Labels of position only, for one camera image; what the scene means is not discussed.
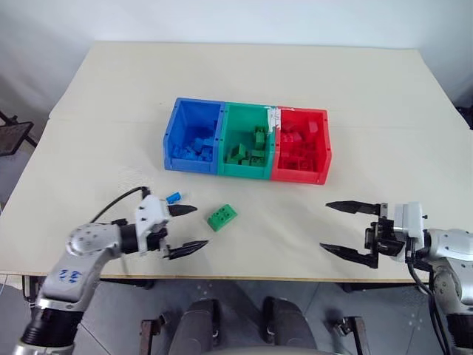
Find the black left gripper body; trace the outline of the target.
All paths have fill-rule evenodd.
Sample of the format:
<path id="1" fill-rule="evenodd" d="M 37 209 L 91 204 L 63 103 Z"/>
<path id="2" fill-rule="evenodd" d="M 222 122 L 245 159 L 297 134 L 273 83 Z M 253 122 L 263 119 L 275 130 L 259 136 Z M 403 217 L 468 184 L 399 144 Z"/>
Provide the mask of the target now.
<path id="1" fill-rule="evenodd" d="M 145 255 L 148 251 L 160 250 L 162 241 L 168 235 L 166 224 L 139 224 L 139 252 Z"/>

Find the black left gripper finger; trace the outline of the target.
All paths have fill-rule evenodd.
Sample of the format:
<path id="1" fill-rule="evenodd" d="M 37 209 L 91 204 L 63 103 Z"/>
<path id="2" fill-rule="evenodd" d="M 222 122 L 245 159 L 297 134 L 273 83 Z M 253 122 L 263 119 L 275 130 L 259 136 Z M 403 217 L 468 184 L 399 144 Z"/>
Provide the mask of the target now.
<path id="1" fill-rule="evenodd" d="M 198 208 L 190 205 L 174 204 L 168 205 L 169 214 L 172 217 L 179 217 L 197 211 Z"/>
<path id="2" fill-rule="evenodd" d="M 180 247 L 171 248 L 169 245 L 166 246 L 166 252 L 163 257 L 169 260 L 175 260 L 181 257 L 186 257 L 194 252 L 200 250 L 208 244 L 207 240 L 195 240 L 182 244 Z"/>

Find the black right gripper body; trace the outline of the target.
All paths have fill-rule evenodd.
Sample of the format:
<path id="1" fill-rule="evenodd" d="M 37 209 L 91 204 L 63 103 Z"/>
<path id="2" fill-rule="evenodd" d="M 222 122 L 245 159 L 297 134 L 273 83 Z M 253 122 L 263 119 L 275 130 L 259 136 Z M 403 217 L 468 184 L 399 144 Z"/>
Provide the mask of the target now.
<path id="1" fill-rule="evenodd" d="M 400 254 L 405 242 L 396 236 L 394 221 L 387 218 L 387 204 L 367 204 L 364 213 L 378 217 L 365 229 L 364 247 L 370 251 L 366 255 L 367 263 L 378 263 L 379 254 L 390 257 Z"/>

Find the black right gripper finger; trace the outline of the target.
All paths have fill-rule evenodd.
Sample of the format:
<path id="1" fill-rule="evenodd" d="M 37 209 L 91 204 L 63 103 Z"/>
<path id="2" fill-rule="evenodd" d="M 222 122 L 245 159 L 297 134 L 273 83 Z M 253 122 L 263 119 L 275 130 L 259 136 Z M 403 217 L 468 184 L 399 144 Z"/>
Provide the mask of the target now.
<path id="1" fill-rule="evenodd" d="M 337 246 L 333 244 L 320 243 L 320 246 L 326 251 L 340 257 L 343 260 L 362 264 L 369 268 L 378 267 L 378 257 L 374 254 L 360 254 L 353 248 Z"/>
<path id="2" fill-rule="evenodd" d="M 362 213 L 379 215 L 381 211 L 381 205 L 379 203 L 371 204 L 354 200 L 333 201 L 326 203 L 325 206 L 350 214 Z"/>

